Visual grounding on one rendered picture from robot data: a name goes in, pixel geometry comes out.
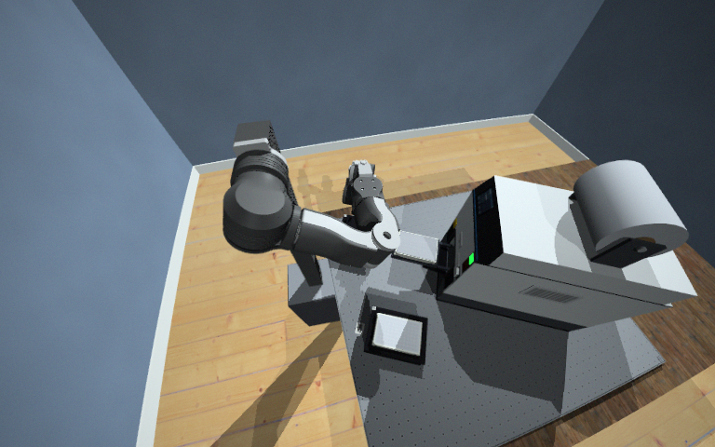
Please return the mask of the black rectangular frame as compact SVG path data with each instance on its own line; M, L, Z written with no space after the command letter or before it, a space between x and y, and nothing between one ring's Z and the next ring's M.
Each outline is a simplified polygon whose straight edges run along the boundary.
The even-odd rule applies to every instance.
M354 217L354 216L345 214L344 217L343 217L342 222L344 222L345 224L347 224L347 225L349 225L349 226L351 226L351 227L357 229L357 226L356 226L356 223L355 223L355 217Z
M373 334L374 334L377 313L386 314L386 315L394 316L394 317L398 317L398 318L405 318L405 319L411 319L411 320L423 322L420 356L415 356L415 355L398 352L398 351L387 349L387 348L382 348L382 347L379 347L376 345L371 345L372 339L373 339ZM419 316L415 316L415 315L411 315L411 314L406 314L406 313L402 313L402 312L398 312L398 311L394 311L394 310L389 310L389 309L373 306L371 309L371 317L370 317L369 328L368 328L368 332L367 332L364 352L370 353L373 355L377 355L377 356L381 356L381 357L386 356L385 358L390 357L389 359L396 359L396 360L408 362L411 364L418 363L416 365L421 365L421 364L425 365L427 320L428 320L428 318L419 317Z

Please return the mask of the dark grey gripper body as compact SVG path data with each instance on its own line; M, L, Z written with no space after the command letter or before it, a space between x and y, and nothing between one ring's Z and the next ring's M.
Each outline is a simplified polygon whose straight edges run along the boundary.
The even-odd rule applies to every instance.
M348 173L350 175L351 165L349 166ZM353 184L349 182L350 178L346 178L346 183L343 191L343 204L351 205L351 191L353 190Z

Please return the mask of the grey cylinder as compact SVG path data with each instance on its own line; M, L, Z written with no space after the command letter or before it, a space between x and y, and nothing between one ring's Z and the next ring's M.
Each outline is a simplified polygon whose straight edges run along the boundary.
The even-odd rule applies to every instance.
M628 238L651 237L673 251L689 238L689 232L639 162L617 160L601 164L581 175L573 192L598 254Z

